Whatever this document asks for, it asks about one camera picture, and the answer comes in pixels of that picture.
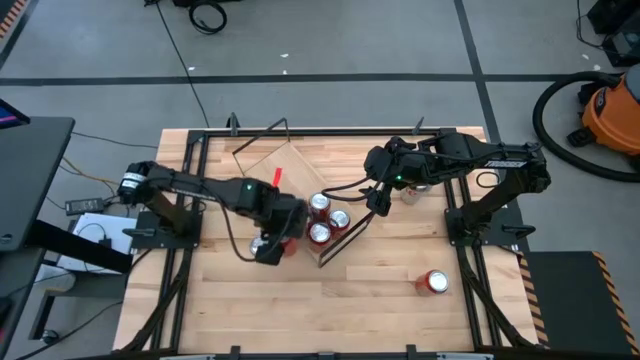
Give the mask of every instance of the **gray concrete floor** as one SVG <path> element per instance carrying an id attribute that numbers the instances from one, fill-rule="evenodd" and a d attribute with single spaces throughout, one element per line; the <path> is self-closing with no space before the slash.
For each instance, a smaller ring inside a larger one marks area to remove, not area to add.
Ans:
<path id="1" fill-rule="evenodd" d="M 594 3 L 583 1 L 583 11 Z M 463 0 L 485 74 L 562 74 L 600 67 L 603 53 L 575 38 L 574 0 Z M 197 33 L 186 12 L 161 7 L 193 75 L 349 73 L 471 74 L 454 0 L 246 0 L 225 4 L 229 25 L 213 37 Z M 597 40 L 584 23 L 585 38 Z M 10 78 L 183 76 L 154 7 L 128 0 L 40 0 L 0 69 Z M 209 122 L 222 127 L 231 111 L 243 126 L 267 126 L 286 116 L 292 126 L 487 126 L 476 84 L 470 81 L 371 81 L 198 84 Z M 531 112 L 548 83 L 488 83 L 497 127 L 506 142 L 535 140 Z M 576 124 L 574 91 L 559 94 L 547 122 L 558 138 Z M 161 129 L 202 127 L 188 85 L 2 86 L 0 96 L 29 115 L 70 116 L 76 130 L 125 142 L 157 144 Z M 66 156 L 84 171 L 118 180 L 133 161 L 154 151 L 73 137 Z M 619 159 L 600 149 L 586 156 Z M 532 250 L 597 250 L 608 260 L 634 329 L 640 329 L 640 193 L 637 185 L 584 174 L 548 155 L 553 184 L 519 203 L 538 231 Z M 108 196 L 103 184 L 59 172 L 49 196 Z M 61 210 L 45 203 L 40 218 L 66 227 Z M 34 290 L 8 359 L 41 346 L 27 341 L 41 292 Z M 63 299 L 49 327 L 73 329 L 116 299 Z M 36 359 L 105 354 L 118 308 Z"/>

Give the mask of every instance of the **soda can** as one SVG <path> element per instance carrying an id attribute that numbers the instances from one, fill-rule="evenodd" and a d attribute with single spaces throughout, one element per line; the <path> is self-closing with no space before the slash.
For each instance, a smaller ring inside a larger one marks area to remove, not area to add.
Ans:
<path id="1" fill-rule="evenodd" d="M 329 225 L 318 222 L 309 228 L 309 247 L 315 252 L 322 252 L 325 246 L 329 245 L 331 240 L 331 229 Z"/>
<path id="2" fill-rule="evenodd" d="M 331 238 L 337 240 L 344 234 L 351 224 L 351 218 L 346 211 L 333 210 L 329 213 L 329 229 L 331 229 Z"/>
<path id="3" fill-rule="evenodd" d="M 321 193 L 313 194 L 309 198 L 309 212 L 314 221 L 327 221 L 331 209 L 331 200 Z"/>
<path id="4" fill-rule="evenodd" d="M 253 254 L 253 256 L 256 256 L 258 248 L 265 243 L 266 241 L 262 240 L 260 236 L 257 236 L 253 240 L 251 240 L 251 243 L 249 244 L 249 251 L 251 251 L 251 254 Z"/>
<path id="5" fill-rule="evenodd" d="M 421 296 L 442 294 L 449 288 L 449 278 L 440 270 L 431 270 L 416 279 L 415 287 Z"/>
<path id="6" fill-rule="evenodd" d="M 282 246 L 284 246 L 284 253 L 282 256 L 293 256 L 298 251 L 298 239 L 288 238 L 286 240 L 282 240 Z"/>
<path id="7" fill-rule="evenodd" d="M 422 195 L 431 190 L 431 185 L 407 186 L 400 193 L 400 198 L 405 204 L 413 205 L 420 200 Z"/>

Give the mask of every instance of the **vacuum hose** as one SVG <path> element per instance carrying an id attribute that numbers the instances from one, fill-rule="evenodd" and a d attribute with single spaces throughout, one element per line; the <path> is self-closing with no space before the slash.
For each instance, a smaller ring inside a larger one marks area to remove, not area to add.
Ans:
<path id="1" fill-rule="evenodd" d="M 549 136 L 549 133 L 547 133 L 547 130 L 544 128 L 544 124 L 542 122 L 542 113 L 544 112 L 544 108 L 547 105 L 549 99 L 551 99 L 551 97 L 556 92 L 558 92 L 565 86 L 583 81 L 596 82 L 598 84 L 602 84 L 603 87 L 614 87 L 618 85 L 618 83 L 620 82 L 620 78 L 597 71 L 583 71 L 568 75 L 566 78 L 553 83 L 542 93 L 542 95 L 540 95 L 538 102 L 536 102 L 536 106 L 533 108 L 533 129 L 538 135 L 538 138 L 540 138 L 540 142 L 542 142 L 542 144 L 547 149 L 549 149 L 549 151 L 551 151 L 560 159 L 590 174 L 615 181 L 640 182 L 640 174 L 638 173 L 629 173 L 609 169 L 600 165 L 596 165 L 590 161 L 578 157 L 577 155 L 572 154 L 571 152 L 558 145 L 558 143 L 555 142 L 551 138 L 551 136 Z"/>

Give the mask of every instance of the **silver can lid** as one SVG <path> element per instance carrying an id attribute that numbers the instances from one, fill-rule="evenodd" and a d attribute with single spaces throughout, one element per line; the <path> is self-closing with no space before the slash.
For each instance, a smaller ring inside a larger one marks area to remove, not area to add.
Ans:
<path id="1" fill-rule="evenodd" d="M 311 226 L 311 229 L 309 229 L 309 236 L 311 237 L 311 240 L 315 242 L 327 242 L 331 238 L 331 230 L 329 230 L 327 224 L 313 224 L 313 226 Z"/>
<path id="2" fill-rule="evenodd" d="M 339 228 L 345 227 L 349 224 L 349 214 L 342 210 L 334 210 L 329 215 L 329 219 L 332 225 L 335 225 Z"/>
<path id="3" fill-rule="evenodd" d="M 329 199 L 320 193 L 313 194 L 309 202 L 311 203 L 311 207 L 317 210 L 329 207 Z"/>
<path id="4" fill-rule="evenodd" d="M 443 293 L 449 288 L 449 278 L 447 274 L 440 270 L 435 270 L 429 274 L 429 286 L 433 291 Z"/>
<path id="5" fill-rule="evenodd" d="M 258 253 L 258 248 L 264 245 L 265 241 L 262 238 L 257 237 L 251 240 L 251 244 L 249 244 L 249 251 L 255 256 Z"/>
<path id="6" fill-rule="evenodd" d="M 411 190 L 414 190 L 414 191 L 423 192 L 423 191 L 428 191 L 429 189 L 431 189 L 431 185 L 417 185 L 417 186 L 409 186 L 409 188 L 410 188 Z"/>

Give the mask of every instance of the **computer monitor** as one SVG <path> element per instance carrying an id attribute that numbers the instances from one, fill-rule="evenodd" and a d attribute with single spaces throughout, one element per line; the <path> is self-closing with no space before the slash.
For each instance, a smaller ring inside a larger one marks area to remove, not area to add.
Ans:
<path id="1" fill-rule="evenodd" d="M 30 122 L 26 115 L 0 99 L 0 129 L 26 125 Z"/>

